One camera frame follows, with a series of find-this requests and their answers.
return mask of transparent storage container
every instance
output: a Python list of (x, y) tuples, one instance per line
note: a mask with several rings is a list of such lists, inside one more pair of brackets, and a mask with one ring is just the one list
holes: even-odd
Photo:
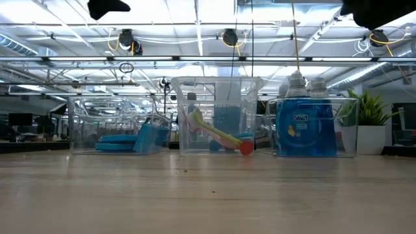
[(249, 155), (254, 150), (257, 93), (253, 77), (176, 77), (182, 155)]
[(272, 151), (281, 157), (354, 157), (358, 110), (354, 98), (270, 100)]
[(71, 97), (73, 154), (157, 153), (168, 145), (170, 119), (156, 113), (149, 97)]

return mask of potted plant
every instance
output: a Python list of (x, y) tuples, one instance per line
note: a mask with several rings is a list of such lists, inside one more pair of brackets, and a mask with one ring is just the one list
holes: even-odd
[(357, 123), (359, 100), (346, 102), (337, 111), (338, 124), (341, 126), (341, 138), (347, 155), (355, 155), (357, 150)]
[(350, 98), (358, 98), (359, 100), (357, 153), (362, 155), (381, 154), (385, 145), (384, 124), (398, 112), (385, 114), (383, 109), (387, 105), (384, 104), (380, 96), (371, 97), (368, 91), (359, 96), (352, 90), (348, 90), (348, 95)]

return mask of wooden table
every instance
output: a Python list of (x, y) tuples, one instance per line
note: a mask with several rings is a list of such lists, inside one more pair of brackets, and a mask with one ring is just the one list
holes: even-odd
[(0, 156), (0, 233), (415, 233), (416, 160)]

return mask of dawn dish soap bottle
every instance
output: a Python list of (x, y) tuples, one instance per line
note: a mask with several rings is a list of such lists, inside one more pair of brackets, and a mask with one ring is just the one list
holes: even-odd
[(333, 119), (332, 103), (323, 78), (316, 78), (310, 82), (309, 95), (313, 98), (317, 109), (319, 123), (317, 151), (315, 156), (335, 157), (337, 155), (337, 139), (335, 137), (335, 124)]
[(276, 116), (276, 153), (279, 156), (309, 157), (317, 154), (318, 110), (312, 104), (305, 84), (299, 71), (289, 77), (289, 89)]

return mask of white flower pot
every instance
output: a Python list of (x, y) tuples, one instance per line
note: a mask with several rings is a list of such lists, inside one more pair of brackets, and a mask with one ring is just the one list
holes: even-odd
[(384, 126), (358, 126), (357, 153), (380, 155), (385, 145)]
[(341, 138), (347, 155), (355, 155), (357, 151), (357, 126), (341, 127)]

